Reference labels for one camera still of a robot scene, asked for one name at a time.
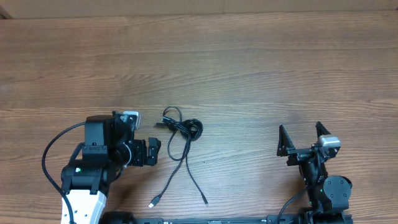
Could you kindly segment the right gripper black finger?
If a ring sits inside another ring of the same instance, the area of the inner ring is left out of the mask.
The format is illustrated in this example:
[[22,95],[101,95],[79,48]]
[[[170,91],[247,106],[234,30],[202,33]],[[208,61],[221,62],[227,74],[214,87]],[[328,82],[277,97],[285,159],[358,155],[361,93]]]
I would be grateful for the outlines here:
[[315,124],[316,130],[317,130],[317,138],[319,138],[322,135],[329,135],[330,132],[324,127],[324,125],[320,122],[317,121]]
[[295,149],[293,142],[289,135],[287,134],[284,125],[279,126],[279,143],[277,147],[277,156],[284,157],[288,156],[291,151]]

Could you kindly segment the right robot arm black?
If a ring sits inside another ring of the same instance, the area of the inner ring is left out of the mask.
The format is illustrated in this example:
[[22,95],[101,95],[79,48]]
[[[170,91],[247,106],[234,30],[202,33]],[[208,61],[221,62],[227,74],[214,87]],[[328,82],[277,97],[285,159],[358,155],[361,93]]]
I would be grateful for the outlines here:
[[[352,182],[344,176],[329,175],[325,162],[336,157],[341,148],[338,136],[317,122],[317,141],[305,149],[297,149],[285,127],[279,126],[277,155],[287,158],[288,166],[298,166],[305,188],[290,198],[277,215],[277,223],[353,223],[349,209]],[[296,215],[284,215],[285,209],[296,198],[307,194],[310,206],[302,208]]]

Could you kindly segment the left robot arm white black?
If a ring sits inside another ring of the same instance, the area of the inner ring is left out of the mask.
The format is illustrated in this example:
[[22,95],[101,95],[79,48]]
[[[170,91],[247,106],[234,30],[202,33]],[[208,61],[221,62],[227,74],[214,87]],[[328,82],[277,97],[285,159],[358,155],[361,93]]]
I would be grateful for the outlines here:
[[135,223],[131,212],[105,212],[111,184],[128,166],[154,166],[161,141],[138,140],[137,111],[89,116],[79,143],[61,174],[62,223]]

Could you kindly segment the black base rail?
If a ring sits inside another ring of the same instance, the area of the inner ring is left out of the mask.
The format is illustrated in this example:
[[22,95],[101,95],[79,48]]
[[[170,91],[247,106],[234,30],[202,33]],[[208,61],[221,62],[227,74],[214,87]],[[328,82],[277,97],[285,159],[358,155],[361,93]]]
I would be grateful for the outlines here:
[[134,218],[131,212],[106,212],[99,220],[100,224],[299,224],[299,223],[344,223],[353,224],[351,215],[324,215],[313,217],[312,221],[305,220],[300,215],[286,214],[278,219],[278,215],[251,218]]

